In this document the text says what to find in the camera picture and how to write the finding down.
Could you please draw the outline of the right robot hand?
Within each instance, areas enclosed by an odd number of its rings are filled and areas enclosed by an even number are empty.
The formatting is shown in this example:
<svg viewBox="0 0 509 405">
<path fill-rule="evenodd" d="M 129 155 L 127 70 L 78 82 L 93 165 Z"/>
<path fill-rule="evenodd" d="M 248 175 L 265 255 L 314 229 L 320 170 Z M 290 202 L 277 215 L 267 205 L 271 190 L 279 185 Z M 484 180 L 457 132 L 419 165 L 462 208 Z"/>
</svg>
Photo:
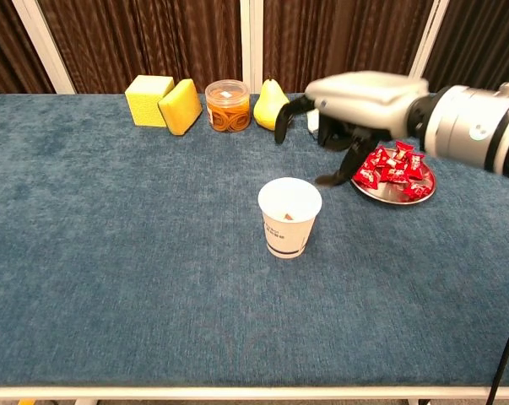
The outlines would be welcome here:
<svg viewBox="0 0 509 405">
<path fill-rule="evenodd" d="M 316 183 L 351 179 L 379 142 L 416 135 L 430 104 L 428 81 L 375 71 L 340 73 L 310 82 L 304 94 L 281 107 L 274 140 L 283 143 L 293 116 L 318 110 L 318 144 L 346 152 L 339 168 Z"/>
</svg>

